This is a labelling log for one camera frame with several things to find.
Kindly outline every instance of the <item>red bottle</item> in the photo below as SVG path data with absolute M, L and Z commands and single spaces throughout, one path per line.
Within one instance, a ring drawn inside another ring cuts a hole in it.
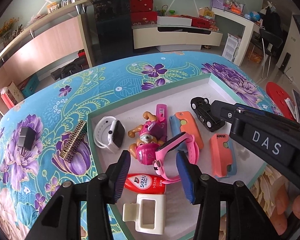
M 125 188 L 136 193 L 162 195 L 166 191 L 164 179 L 159 176 L 134 173 L 128 174 Z

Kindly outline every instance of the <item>floral bedspread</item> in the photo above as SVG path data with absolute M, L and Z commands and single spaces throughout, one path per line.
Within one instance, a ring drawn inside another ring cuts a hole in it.
M 96 175 L 87 139 L 71 163 L 58 157 L 70 131 L 87 114 L 170 82 L 213 73 L 249 106 L 280 114 L 266 93 L 236 65 L 214 54 L 169 52 L 109 62 L 63 79 L 11 109 L 0 122 L 0 227 L 9 239 L 24 239 L 60 185 Z M 36 131 L 31 151 L 16 143 L 21 127 Z M 86 204 L 81 236 L 87 238 Z M 109 209 L 114 239 L 126 239 Z

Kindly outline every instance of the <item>chair leg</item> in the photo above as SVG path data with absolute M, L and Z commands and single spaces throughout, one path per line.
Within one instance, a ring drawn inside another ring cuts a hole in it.
M 265 58 L 266 58 L 266 51 L 265 51 L 265 43 L 263 42 L 263 38 L 262 38 L 262 46 L 263 46 L 263 69 L 262 69 L 262 76 L 261 78 L 263 78 L 263 72 L 265 70 Z
M 270 62 L 271 62 L 271 56 L 270 56 L 270 58 L 269 58 L 269 67 L 268 67 L 268 73 L 267 73 L 267 77 L 268 77 L 268 74 L 269 74 Z
M 253 49 L 252 49 L 252 52 L 251 52 L 251 54 L 250 54 L 250 57 L 249 57 L 248 61 L 250 61 L 250 59 L 251 59 L 251 56 L 252 56 L 252 53 L 253 53 L 254 47 L 255 47 L 255 45 L 253 45 Z

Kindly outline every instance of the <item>black cabinet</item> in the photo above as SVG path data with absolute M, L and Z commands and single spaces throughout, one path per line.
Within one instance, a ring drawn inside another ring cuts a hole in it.
M 130 0 L 100 0 L 93 3 L 102 62 L 133 56 Z

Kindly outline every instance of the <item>human hand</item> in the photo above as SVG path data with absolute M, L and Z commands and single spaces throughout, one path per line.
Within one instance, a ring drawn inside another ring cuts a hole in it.
M 273 224 L 278 235 L 282 235 L 287 229 L 287 218 L 284 212 L 289 206 L 289 197 L 285 188 L 285 185 L 282 185 L 277 192 L 275 197 L 275 209 L 270 217 L 270 221 Z M 292 204 L 292 211 L 294 215 L 300 219 L 300 195 L 296 197 Z

